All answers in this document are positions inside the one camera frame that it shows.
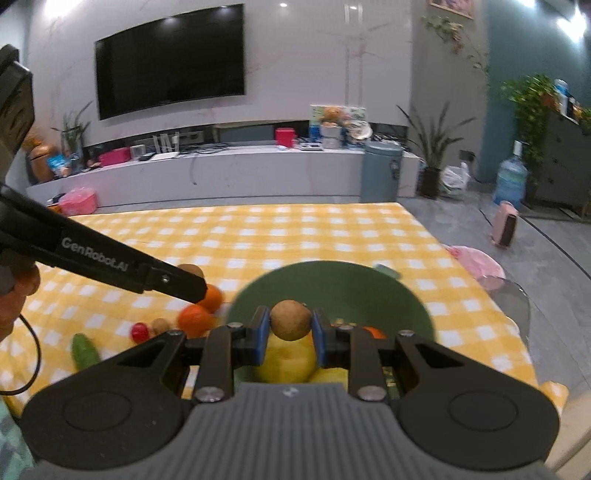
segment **trash can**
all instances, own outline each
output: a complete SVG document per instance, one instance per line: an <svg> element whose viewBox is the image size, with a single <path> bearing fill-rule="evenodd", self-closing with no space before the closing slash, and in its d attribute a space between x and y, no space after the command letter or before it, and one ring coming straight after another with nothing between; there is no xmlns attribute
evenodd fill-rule
<svg viewBox="0 0 591 480"><path fill-rule="evenodd" d="M361 166L361 203L396 202L402 152L397 143L369 141Z"/></svg>

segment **yellow checkered tablecloth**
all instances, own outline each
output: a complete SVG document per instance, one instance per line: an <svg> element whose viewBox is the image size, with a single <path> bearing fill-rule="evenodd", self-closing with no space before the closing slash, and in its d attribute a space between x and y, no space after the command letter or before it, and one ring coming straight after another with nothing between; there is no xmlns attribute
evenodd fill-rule
<svg viewBox="0 0 591 480"><path fill-rule="evenodd" d="M91 215L77 221L170 264L194 263L231 302L264 272L300 261L381 263L427 306L443 345L536 385L531 358L515 326L423 226L401 205L219 206ZM86 333L103 359L130 348L135 322L170 320L187 303L158 292L143 295L41 266L39 291L23 311L43 348L33 387L7 398L19 413L48 384L74 373L70 341ZM14 389L35 367L33 339L16 322L0 343L0 385ZM554 390L549 394L554 397ZM558 399L560 407L564 402Z"/></svg>

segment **television screen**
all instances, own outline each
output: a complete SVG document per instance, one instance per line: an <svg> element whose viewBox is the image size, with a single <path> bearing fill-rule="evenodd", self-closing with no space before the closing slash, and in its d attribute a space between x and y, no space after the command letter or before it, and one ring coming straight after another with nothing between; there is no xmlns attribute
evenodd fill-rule
<svg viewBox="0 0 591 480"><path fill-rule="evenodd" d="M95 42L100 119L244 95L243 37L240 4L163 18Z"/></svg>

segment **floor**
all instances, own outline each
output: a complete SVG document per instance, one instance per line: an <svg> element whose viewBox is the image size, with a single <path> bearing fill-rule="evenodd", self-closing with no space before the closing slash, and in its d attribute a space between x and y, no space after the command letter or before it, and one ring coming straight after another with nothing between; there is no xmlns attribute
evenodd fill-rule
<svg viewBox="0 0 591 480"><path fill-rule="evenodd" d="M204 205L255 203L348 203L341 197L187 200L99 209L97 213L168 209ZM556 381L572 395L591 390L591 281L551 242L521 220L512 246L499 249L489 240L496 206L490 195L468 192L462 202L401 199L402 203L441 243L478 248L523 287L531 302L530 352L539 382ZM585 270L591 270L591 225L532 220Z"/></svg>

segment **white plastic bag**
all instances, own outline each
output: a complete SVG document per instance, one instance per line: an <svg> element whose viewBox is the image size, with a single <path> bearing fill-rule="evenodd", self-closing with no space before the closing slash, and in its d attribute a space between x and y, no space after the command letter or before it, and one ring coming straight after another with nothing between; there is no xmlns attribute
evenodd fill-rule
<svg viewBox="0 0 591 480"><path fill-rule="evenodd" d="M468 188L470 171L466 162L461 167L445 167L439 181L439 193L444 197L461 199Z"/></svg>

